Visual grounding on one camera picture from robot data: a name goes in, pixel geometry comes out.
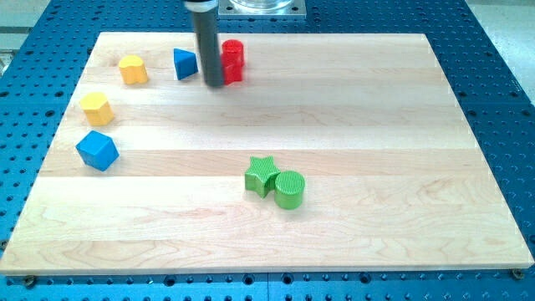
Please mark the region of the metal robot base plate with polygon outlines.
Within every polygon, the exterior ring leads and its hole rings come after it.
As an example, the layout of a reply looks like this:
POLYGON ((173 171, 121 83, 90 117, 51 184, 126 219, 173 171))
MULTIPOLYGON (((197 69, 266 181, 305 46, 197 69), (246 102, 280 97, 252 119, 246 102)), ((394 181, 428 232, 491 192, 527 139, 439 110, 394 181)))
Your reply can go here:
POLYGON ((305 19, 305 0, 220 0, 218 17, 223 20, 305 19))

